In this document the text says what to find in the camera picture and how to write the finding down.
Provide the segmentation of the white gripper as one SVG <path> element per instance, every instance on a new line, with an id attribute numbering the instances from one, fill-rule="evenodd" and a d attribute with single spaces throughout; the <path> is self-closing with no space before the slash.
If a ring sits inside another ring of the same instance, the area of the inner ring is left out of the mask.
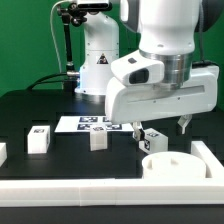
<path id="1" fill-rule="evenodd" d="M 132 123 L 133 138 L 143 140 L 140 122 L 181 116 L 178 125 L 184 134 L 192 114 L 211 111 L 216 106 L 218 75 L 218 66 L 192 69 L 190 79 L 176 90 L 156 85 L 125 86 L 112 78 L 106 92 L 106 117 L 113 124 Z"/>

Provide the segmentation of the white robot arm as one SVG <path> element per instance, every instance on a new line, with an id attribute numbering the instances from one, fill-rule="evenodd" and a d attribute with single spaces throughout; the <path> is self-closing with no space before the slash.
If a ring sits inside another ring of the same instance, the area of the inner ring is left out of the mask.
<path id="1" fill-rule="evenodd" d="M 217 103 L 219 67 L 193 63 L 194 34 L 202 33 L 207 0 L 120 0 L 120 20 L 140 35 L 138 49 L 116 55 L 118 27 L 106 27 L 94 6 L 102 0 L 78 0 L 87 13 L 85 61 L 76 92 L 102 98 L 106 118 L 131 124 L 141 140 L 143 121 L 191 116 Z"/>

